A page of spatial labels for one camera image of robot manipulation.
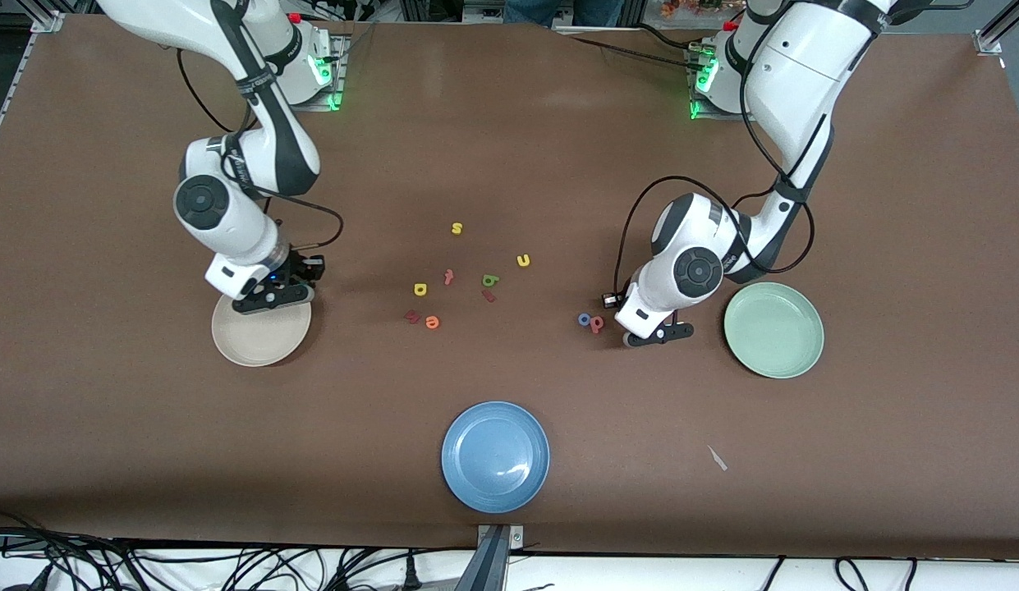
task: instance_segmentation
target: metal frame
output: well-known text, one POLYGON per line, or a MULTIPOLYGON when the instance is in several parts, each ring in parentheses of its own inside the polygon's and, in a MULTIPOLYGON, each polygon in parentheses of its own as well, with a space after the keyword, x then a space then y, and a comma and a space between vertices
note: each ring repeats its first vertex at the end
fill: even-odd
POLYGON ((514 543, 523 543, 523 526, 480 526, 480 546, 469 559, 462 579, 454 591, 502 591, 505 572, 509 569, 509 549, 514 543), (513 534, 513 528, 521 528, 513 534))
POLYGON ((32 56, 32 50, 36 48, 37 39, 39 39, 39 34, 32 34, 32 39, 28 42, 26 48, 23 49, 23 57, 20 57, 20 63, 16 66, 16 73, 13 74, 13 83, 10 84, 9 91, 6 93, 6 100, 2 101, 0 127, 2 127, 2 120, 6 119, 6 111, 9 111, 9 103, 13 100, 13 93, 16 91, 17 84, 20 84, 20 75, 23 74, 23 68, 28 65, 28 58, 32 56))
POLYGON ((95 10, 94 0, 16 0, 16 3, 32 16, 32 33, 56 33, 66 12, 95 10))
POLYGON ((1001 41, 1019 23, 1019 0, 1012 0, 1001 12, 985 23, 983 29, 972 33, 975 50, 981 56, 996 56, 1002 53, 1001 41))

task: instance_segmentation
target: metal bracket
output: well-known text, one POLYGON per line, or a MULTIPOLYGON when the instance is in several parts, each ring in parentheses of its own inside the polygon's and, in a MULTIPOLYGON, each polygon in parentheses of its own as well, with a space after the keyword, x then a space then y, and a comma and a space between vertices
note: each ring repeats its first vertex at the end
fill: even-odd
POLYGON ((990 22, 985 23, 983 29, 975 30, 972 33, 972 42, 975 50, 981 56, 997 56, 1002 53, 1002 41, 1016 26, 1019 25, 1019 0, 1011 0, 1009 4, 1002 8, 1001 12, 995 14, 990 22))
POLYGON ((2 122, 6 119, 6 112, 9 111, 9 104, 13 101, 13 93, 15 93, 16 87, 20 84, 20 75, 23 74, 23 68, 28 67, 28 58, 32 56, 32 51, 36 48, 36 41, 38 40, 39 35, 32 35, 32 39, 28 41, 26 48, 23 49, 23 57, 20 57, 20 63, 16 66, 16 73, 13 74, 13 83, 10 83, 9 91, 6 93, 6 100, 2 101, 2 109, 0 109, 0 127, 2 127, 2 122))
POLYGON ((51 12, 51 19, 42 19, 32 24, 32 33, 56 33, 63 25, 63 14, 61 12, 51 12))
POLYGON ((458 580, 454 591, 504 591, 505 573, 509 570, 509 541, 514 527, 506 525, 480 526, 483 535, 476 552, 458 580))
POLYGON ((972 32, 972 45, 975 46, 975 52, 981 56, 998 56, 1002 53, 1002 44, 995 42, 989 48, 985 48, 983 44, 983 39, 979 37, 979 30, 972 32))
MULTIPOLYGON (((479 526, 476 528, 476 545, 484 541, 484 535, 495 526, 479 526)), ((509 526, 509 549, 520 550, 524 547, 524 526, 509 526)))

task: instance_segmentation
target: black wire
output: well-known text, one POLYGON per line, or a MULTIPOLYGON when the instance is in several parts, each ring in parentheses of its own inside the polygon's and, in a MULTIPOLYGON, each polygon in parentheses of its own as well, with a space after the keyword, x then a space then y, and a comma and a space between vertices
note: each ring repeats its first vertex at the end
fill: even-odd
MULTIPOLYGON (((426 547, 425 549, 422 549, 422 550, 412 550, 412 553, 414 553, 414 555, 417 556, 419 554, 428 554, 430 552, 446 552, 448 550, 459 550, 459 547, 426 547)), ((335 588, 335 587, 337 587, 339 585, 346 585, 348 583, 348 579, 352 579, 352 577, 359 576, 360 573, 366 572, 366 570, 377 568, 377 566, 379 566, 379 565, 384 565, 386 562, 391 562, 392 560, 401 560, 401 559, 407 558, 407 557, 408 557, 408 553, 407 552, 401 552, 399 554, 395 554, 395 555, 392 555, 392 556, 386 556, 386 557, 384 557, 384 558, 382 558, 380 560, 375 560, 373 562, 368 563, 367 566, 363 566, 363 568, 357 569, 356 572, 352 572, 352 573, 348 573, 348 575, 346 575, 346 576, 340 577, 340 579, 339 579, 339 577, 334 576, 330 580, 330 583, 328 584, 328 586, 326 586, 324 588, 325 589, 333 589, 333 588, 335 588)))
POLYGON ((688 67, 688 68, 692 68, 693 65, 697 65, 697 64, 689 64, 688 62, 683 62, 683 61, 680 61, 680 60, 671 60, 668 57, 653 56, 653 55, 651 55, 651 53, 636 52, 636 50, 633 50, 633 49, 619 48, 618 45, 602 44, 602 42, 592 41, 591 39, 583 39, 581 37, 573 37, 572 39, 574 39, 577 42, 580 42, 580 44, 596 45, 596 46, 598 46, 598 48, 610 49, 611 52, 626 53, 626 55, 629 55, 629 56, 644 57, 647 60, 652 60, 652 61, 656 61, 656 62, 674 64, 674 65, 679 65, 681 67, 688 67))
POLYGON ((930 4, 924 10, 965 10, 972 5, 972 2, 974 0, 966 0, 966 2, 961 4, 930 4))
MULTIPOLYGON (((260 588, 261 585, 264 585, 264 583, 266 581, 275 580, 278 577, 297 577, 297 581, 301 581, 304 584, 304 581, 305 581, 304 580, 304 576, 302 576, 302 573, 299 572, 298 569, 293 568, 293 565, 291 565, 290 562, 292 562, 296 559, 299 559, 300 557, 302 557, 303 555, 309 554, 311 552, 313 552, 313 549, 311 549, 311 547, 309 547, 309 549, 302 550, 302 552, 293 554, 292 556, 290 556, 288 558, 283 558, 282 556, 279 555, 279 553, 276 553, 276 558, 277 558, 276 567, 274 569, 270 570, 270 572, 268 572, 268 575, 261 577, 261 579, 258 580, 257 583, 255 583, 254 585, 251 585, 251 587, 250 587, 251 591, 257 591, 257 589, 260 588), (290 573, 283 573, 283 575, 277 575, 277 573, 279 572, 279 570, 283 569, 283 568, 289 570, 289 572, 292 573, 292 575, 290 575, 290 573)), ((294 583, 294 587, 298 588, 299 585, 297 585, 297 583, 294 583)))
POLYGON ((148 568, 146 568, 146 566, 142 563, 141 558, 138 558, 138 567, 141 568, 143 572, 145 572, 145 575, 152 577, 153 581, 156 581, 156 583, 160 584, 161 587, 167 589, 167 591, 179 591, 178 589, 172 588, 170 585, 168 585, 166 581, 159 579, 159 577, 157 577, 155 573, 150 572, 150 570, 148 570, 148 568))
POLYGON ((736 209, 736 207, 739 207, 741 203, 743 203, 748 199, 752 199, 754 197, 764 197, 765 195, 771 193, 772 191, 775 191, 775 184, 772 184, 770 187, 767 187, 767 190, 764 190, 762 192, 753 192, 750 195, 742 196, 741 198, 735 200, 735 203, 732 205, 732 209, 736 209))
POLYGON ((771 582, 775 580, 775 574, 780 572, 784 561, 787 561, 787 556, 780 556, 780 559, 775 561, 774 568, 771 568, 771 572, 768 573, 767 579, 764 580, 764 586, 761 587, 761 591, 768 591, 771 589, 771 582))
MULTIPOLYGON (((719 195, 717 195, 715 191, 712 191, 711 187, 709 187, 709 186, 707 186, 707 184, 701 182, 701 180, 697 180, 697 179, 691 178, 691 176, 686 176, 686 175, 666 175, 666 176, 662 176, 661 179, 652 180, 652 182, 649 183, 648 186, 645 187, 645 190, 643 192, 641 192, 640 196, 637 196, 636 201, 633 202, 633 207, 630 207, 630 213, 627 214, 627 216, 626 216, 626 223, 623 225, 622 238, 619 239, 619 255, 618 255, 618 257, 615 259, 615 272, 614 272, 614 275, 613 275, 613 279, 611 279, 613 281, 613 284, 611 284, 611 288, 618 290, 618 291, 615 291, 618 293, 624 293, 626 291, 626 287, 628 285, 628 284, 627 285, 623 285, 622 288, 619 287, 619 271, 622 269, 623 252, 626 250, 626 234, 629 231, 630 221, 633 219, 633 214, 636 212, 637 207, 641 205, 641 201, 644 200, 645 195, 648 195, 648 192, 650 192, 651 190, 653 190, 653 187, 656 187, 657 184, 666 182, 666 180, 685 180, 685 182, 693 183, 697 187, 701 187, 701 190, 707 192, 708 195, 709 195, 709 197, 711 197, 712 199, 716 200, 716 203, 718 203, 718 205, 720 205, 721 207, 723 207, 723 209, 731 209, 731 207, 728 205, 728 203, 723 199, 721 199, 721 197, 719 195)), ((812 244, 814 243, 814 239, 816 239, 816 220, 814 220, 814 217, 812 216, 812 210, 809 209, 808 203, 802 203, 801 208, 803 210, 805 210, 805 214, 809 218, 809 229, 810 229, 810 232, 809 232, 809 241, 808 241, 808 244, 805 245, 805 250, 802 251, 800 255, 798 255, 798 258, 795 259, 793 263, 787 265, 786 267, 781 267, 779 269, 771 269, 771 268, 765 267, 764 265, 761 265, 760 263, 758 263, 756 261, 756 259, 754 258, 752 252, 750 252, 750 248, 747 247, 746 244, 744 243, 742 245, 742 252, 743 252, 743 254, 746 255, 746 257, 748 257, 750 259, 750 265, 753 265, 754 268, 756 268, 760 272, 765 272, 765 273, 769 273, 769 274, 785 273, 785 272, 788 272, 791 269, 794 269, 794 267, 796 267, 799 264, 801 264, 801 262, 806 257, 808 257, 809 251, 812 250, 812 244)), ((742 236, 742 227, 739 225, 739 220, 736 220, 735 216, 732 213, 728 214, 728 218, 732 221, 732 225, 735 226, 735 231, 738 232, 738 234, 742 236)))
POLYGON ((920 8, 911 8, 910 10, 903 10, 900 12, 895 12, 895 14, 889 14, 893 21, 899 19, 903 15, 913 15, 915 12, 925 12, 927 10, 965 10, 972 5, 974 0, 966 0, 966 2, 961 2, 959 4, 929 4, 928 6, 922 6, 920 8))
POLYGON ((911 591, 911 583, 914 583, 914 575, 918 572, 918 558, 907 558, 911 561, 911 572, 907 574, 907 583, 903 584, 903 591, 911 591))
POLYGON ((869 591, 869 589, 866 588, 866 580, 863 579, 862 573, 859 572, 859 568, 856 566, 856 562, 852 561, 852 558, 837 558, 837 560, 835 560, 835 575, 839 577, 839 581, 841 581, 841 584, 844 585, 844 587, 848 589, 848 591, 858 591, 855 587, 849 585, 848 582, 844 579, 844 576, 841 575, 841 565, 843 563, 846 563, 850 566, 850 568, 852 568, 852 572, 856 574, 856 579, 859 580, 859 585, 860 587, 863 588, 863 591, 869 591))
MULTIPOLYGON (((111 573, 105 572, 103 566, 94 560, 93 556, 91 556, 89 552, 84 550, 82 547, 74 545, 74 543, 72 543, 69 540, 70 538, 72 538, 72 535, 63 534, 62 532, 47 530, 41 527, 40 525, 34 525, 30 523, 30 521, 26 520, 24 517, 16 516, 16 514, 12 513, 2 512, 1 509, 0 509, 0 517, 16 522, 21 526, 20 528, 0 528, 0 535, 8 535, 8 534, 22 535, 24 536, 24 538, 28 538, 28 536, 30 535, 34 535, 36 536, 37 539, 40 539, 40 541, 47 542, 48 545, 47 547, 57 547, 57 549, 62 550, 57 557, 50 556, 48 551, 46 552, 46 555, 50 559, 50 563, 54 566, 55 569, 58 569, 60 570, 60 572, 64 572, 66 573, 67 576, 72 577, 72 587, 74 588, 74 590, 77 591, 78 583, 85 584, 85 581, 78 579, 77 576, 74 575, 72 566, 70 566, 69 556, 73 556, 78 560, 85 561, 96 570, 97 577, 101 581, 101 589, 105 588, 104 583, 105 581, 107 581, 108 587, 111 587, 115 591, 121 591, 122 586, 119 584, 118 577, 111 575, 111 573), (57 558, 63 560, 63 566, 59 565, 57 558)), ((101 538, 94 538, 94 536, 90 535, 74 535, 73 538, 78 538, 86 542, 99 543, 99 545, 101 545, 102 547, 105 546, 114 547, 116 553, 119 556, 122 555, 121 547, 114 545, 114 543, 104 541, 101 538)), ((141 585, 141 591, 150 591, 148 584, 145 583, 145 581, 141 578, 141 573, 133 572, 133 570, 131 570, 130 573, 131 575, 133 575, 133 579, 138 582, 138 584, 141 585)))
MULTIPOLYGON (((254 550, 254 554, 259 554, 264 550, 254 550)), ((232 558, 243 559, 244 554, 228 554, 225 556, 204 556, 200 558, 163 558, 160 556, 142 556, 138 554, 137 551, 131 551, 133 553, 133 559, 138 562, 145 560, 149 562, 160 562, 160 563, 201 563, 201 562, 219 562, 221 560, 231 560, 232 558)))
MULTIPOLYGON (((199 98, 199 94, 195 91, 195 87, 192 86, 191 79, 187 78, 187 71, 183 70, 183 49, 180 48, 177 48, 177 69, 181 72, 181 79, 183 79, 183 86, 187 88, 189 93, 192 93, 192 98, 195 99, 195 102, 197 102, 199 108, 201 108, 202 111, 206 113, 206 116, 208 116, 209 119, 212 120, 214 124, 216 124, 224 131, 230 133, 232 131, 231 128, 227 127, 226 124, 221 123, 220 120, 217 120, 217 117, 214 116, 214 114, 210 112, 209 109, 206 107, 206 104, 202 102, 202 98, 199 98)), ((251 112, 250 105, 247 105, 248 115, 250 112, 251 112)), ((253 127, 255 123, 257 123, 257 119, 254 119, 254 123, 247 124, 247 128, 253 127)))
POLYGON ((783 15, 787 14, 787 10, 780 12, 780 15, 775 17, 774 21, 769 23, 764 31, 761 31, 760 37, 757 38, 756 44, 754 44, 753 52, 751 53, 751 59, 746 61, 746 67, 742 68, 742 77, 739 78, 739 112, 742 115, 742 123, 746 125, 746 131, 750 135, 750 140, 753 140, 754 145, 757 146, 757 150, 760 150, 761 155, 764 160, 771 164, 772 168, 775 168, 775 172, 780 173, 784 179, 789 181, 790 176, 787 176, 787 171, 784 171, 783 166, 775 161, 775 158, 768 153, 765 149, 764 144, 761 142, 760 138, 757 138, 756 131, 754 131, 754 126, 750 122, 750 113, 746 111, 746 83, 750 79, 750 71, 754 68, 754 63, 757 62, 757 52, 761 49, 761 44, 764 44, 765 39, 768 38, 768 34, 771 34, 771 30, 775 29, 775 24, 780 22, 783 15))
MULTIPOLYGON (((333 240, 336 240, 336 239, 340 238, 340 232, 344 231, 344 218, 340 216, 340 213, 335 212, 335 210, 333 210, 333 209, 329 209, 329 207, 324 207, 322 205, 316 205, 315 203, 310 202, 310 201, 306 201, 304 199, 298 199, 296 197, 289 197, 289 196, 286 196, 286 195, 280 195, 280 194, 277 194, 277 192, 266 190, 266 187, 259 187, 259 186, 257 186, 257 184, 248 183, 248 182, 246 182, 246 180, 236 179, 235 176, 231 175, 230 172, 228 172, 227 168, 224 167, 224 162, 228 158, 228 156, 230 156, 230 154, 228 154, 227 151, 225 151, 225 153, 221 156, 221 172, 223 172, 224 176, 226 176, 229 180, 231 180, 231 182, 237 183, 238 186, 242 187, 244 191, 258 192, 259 194, 268 196, 269 198, 273 197, 273 198, 276 198, 276 199, 281 199, 283 201, 288 201, 288 202, 292 203, 292 205, 301 205, 302 207, 310 207, 310 209, 315 209, 315 210, 317 210, 317 212, 327 213, 327 214, 329 214, 329 216, 333 216, 333 217, 336 218, 336 220, 337 220, 337 231, 333 232, 333 235, 330 236, 330 238, 326 238, 322 243, 307 244, 306 247, 296 247, 294 248, 296 251, 310 251, 310 250, 313 250, 313 248, 327 247, 327 246, 329 246, 330 243, 333 243, 333 240)), ((268 203, 266 203, 266 205, 264 207, 264 210, 268 210, 268 203)))
POLYGON ((311 8, 313 8, 313 10, 317 12, 322 11, 327 16, 329 16, 329 18, 339 19, 339 21, 343 21, 343 19, 345 19, 344 16, 338 15, 335 11, 330 10, 330 8, 327 8, 326 6, 320 6, 319 0, 310 0, 309 4, 311 4, 311 8))
POLYGON ((674 39, 671 39, 669 37, 662 35, 662 31, 659 31, 655 29, 655 26, 652 26, 650 25, 650 23, 646 22, 638 22, 637 29, 643 29, 644 31, 647 31, 648 33, 658 38, 658 40, 661 41, 663 44, 669 45, 672 48, 677 48, 677 49, 688 49, 689 44, 694 44, 694 42, 696 41, 703 40, 703 38, 699 38, 699 39, 694 39, 693 41, 685 41, 685 42, 674 41, 674 39))

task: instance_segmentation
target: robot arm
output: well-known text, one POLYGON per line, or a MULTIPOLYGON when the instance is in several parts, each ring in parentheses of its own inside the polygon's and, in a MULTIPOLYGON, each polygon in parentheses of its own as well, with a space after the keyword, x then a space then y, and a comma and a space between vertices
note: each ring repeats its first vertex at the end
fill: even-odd
MULTIPOLYGON (((305 260, 291 251, 254 201, 263 192, 303 195, 320 171, 313 142, 276 84, 270 57, 251 34, 251 29, 258 31, 273 48, 294 45, 294 29, 277 10, 277 0, 100 4, 130 33, 212 57, 230 71, 260 123, 259 129, 197 140, 183 155, 174 210, 186 231, 215 252, 206 280, 234 299, 234 309, 244 314, 311 301, 314 281, 323 271, 322 257, 305 260), (287 39, 290 44, 283 44, 287 39)), ((297 53, 286 53, 290 59, 280 71, 311 68, 306 62, 313 57, 300 44, 299 39, 297 53)))
POLYGON ((714 39, 718 60, 705 96, 717 108, 738 112, 746 72, 751 119, 779 147, 784 173, 757 216, 697 194, 667 205, 652 232, 653 258, 634 273, 615 315, 627 330, 648 337, 674 311, 711 296, 725 276, 746 283, 775 263, 833 143, 829 120, 837 97, 894 3, 816 0, 781 6, 753 0, 736 36, 721 33, 714 39), (748 53, 753 53, 749 71, 743 57, 748 53))

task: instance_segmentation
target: jeans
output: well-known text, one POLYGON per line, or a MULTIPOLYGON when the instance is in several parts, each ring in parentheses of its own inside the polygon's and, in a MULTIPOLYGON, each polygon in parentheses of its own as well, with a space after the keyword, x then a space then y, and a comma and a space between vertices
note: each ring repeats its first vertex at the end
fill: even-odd
MULTIPOLYGON (((505 0, 502 22, 533 22, 551 26, 558 0, 505 0)), ((623 0, 574 0, 576 26, 614 26, 623 0)))

